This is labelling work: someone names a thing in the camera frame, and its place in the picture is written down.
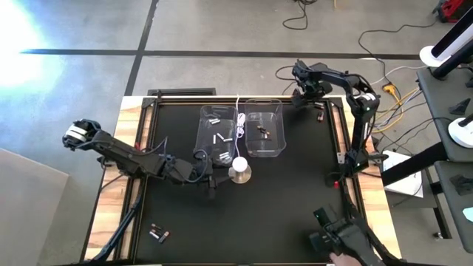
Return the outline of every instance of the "yellow cable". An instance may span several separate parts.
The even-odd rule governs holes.
[[[379,130],[373,130],[372,133],[380,133],[380,132],[383,132],[387,129],[389,129],[390,127],[394,126],[397,122],[399,122],[401,120],[401,118],[404,116],[404,110],[402,109],[402,103],[401,101],[403,99],[405,99],[407,96],[411,95],[413,92],[417,92],[419,88],[415,88],[414,90],[412,90],[411,92],[409,92],[406,96],[402,97],[400,100],[398,99],[398,97],[396,95],[392,95],[394,96],[394,98],[398,101],[399,103],[399,106],[401,108],[401,116],[396,119],[394,122],[392,122],[391,124],[389,124],[387,127],[383,128],[383,129],[379,129]]]
[[[401,120],[401,118],[403,117],[403,115],[404,115],[404,110],[402,109],[402,103],[401,103],[401,101],[399,100],[398,96],[396,96],[396,95],[392,95],[392,96],[394,96],[394,99],[396,99],[397,102],[399,103],[399,106],[400,106],[400,108],[401,108],[401,116],[400,116],[398,119],[396,119],[394,122],[392,122],[391,124],[389,124],[387,127],[383,128],[383,129],[379,129],[379,130],[373,130],[373,131],[372,131],[373,133],[380,133],[380,132],[383,132],[383,131],[389,129],[391,126],[394,126],[394,124],[396,124],[397,122],[399,122],[399,120]]]
[[[379,116],[379,117],[376,117],[376,119],[379,119],[379,118],[383,117],[384,115],[387,115],[387,114],[389,113],[389,111],[393,111],[392,109],[393,109],[394,107],[396,107],[397,105],[401,104],[401,102],[402,102],[403,100],[405,100],[406,98],[408,98],[412,93],[414,93],[414,92],[415,92],[416,90],[418,90],[418,89],[419,89],[419,88],[415,88],[415,89],[413,89],[412,91],[408,92],[406,95],[404,95],[404,97],[402,97],[400,100],[398,100],[396,103],[394,103],[393,106],[389,107],[388,110],[385,111],[385,113],[383,113],[383,114],[382,114],[381,116]]]

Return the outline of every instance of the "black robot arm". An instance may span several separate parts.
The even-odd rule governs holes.
[[[309,239],[317,253],[325,256],[329,256],[329,253],[335,253],[337,256],[344,253],[356,258],[363,266],[438,266],[396,258],[381,243],[351,201],[348,204],[352,214],[350,219],[334,221],[324,208],[314,211],[313,214],[322,229],[312,233]]]
[[[116,162],[118,170],[131,178],[154,177],[173,183],[205,182],[212,174],[207,153],[199,150],[194,154],[195,165],[169,154],[158,152],[161,144],[150,150],[140,151],[101,129],[98,122],[82,119],[75,121],[62,137],[64,147],[71,150],[94,150],[104,159]]]
[[[302,93],[292,97],[294,106],[303,106],[311,101],[318,100],[332,92],[332,86],[340,86],[346,94],[351,112],[355,118],[350,150],[345,154],[345,162],[341,165],[341,172],[345,177],[351,177],[367,168],[368,153],[366,141],[371,134],[380,96],[370,86],[365,78],[357,74],[339,72],[322,63],[306,66],[298,60],[293,67],[293,75]]]

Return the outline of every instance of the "concrete floor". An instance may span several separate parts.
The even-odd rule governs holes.
[[[99,188],[101,168],[96,154],[71,152],[61,136],[79,118],[100,121],[113,132],[134,56],[16,55],[20,49],[136,50],[152,0],[6,1],[0,15],[12,15],[13,32],[0,26],[0,147],[70,174],[61,204],[41,254],[41,265],[76,262]],[[319,0],[307,7],[309,28],[285,29],[281,22],[299,16],[290,0],[160,0],[147,50],[273,51],[363,53],[357,40],[364,30],[395,30],[402,24],[430,24],[436,0]],[[451,25],[404,29],[400,33],[364,36],[372,52],[416,54],[434,44]],[[215,87],[219,95],[278,95],[289,84],[274,71],[295,58],[172,58],[145,56],[133,95],[148,89]],[[307,59],[338,70],[357,72],[369,81],[382,76],[377,61]],[[417,67],[420,61],[386,62],[387,69]],[[282,71],[280,75],[289,76]],[[400,70],[390,77],[404,95],[414,89],[415,71]],[[334,94],[342,94],[336,88]],[[411,104],[422,103],[423,96]],[[381,109],[390,107],[384,96]],[[396,138],[431,117],[426,106],[405,116],[387,134]],[[405,146],[422,151],[438,141],[434,126]],[[384,141],[381,148],[387,145]],[[392,210],[405,259],[445,265],[470,265],[473,255],[461,247],[452,219],[454,239],[435,241],[438,230],[432,210]]]

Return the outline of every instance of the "white ball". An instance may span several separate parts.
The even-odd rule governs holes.
[[[231,166],[233,166],[235,171],[241,173],[244,172],[248,167],[248,161],[244,157],[237,157],[231,163]]]

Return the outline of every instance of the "human hand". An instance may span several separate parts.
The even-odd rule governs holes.
[[[336,266],[361,266],[361,263],[357,259],[343,253],[340,254],[340,256],[331,253],[329,257]]]

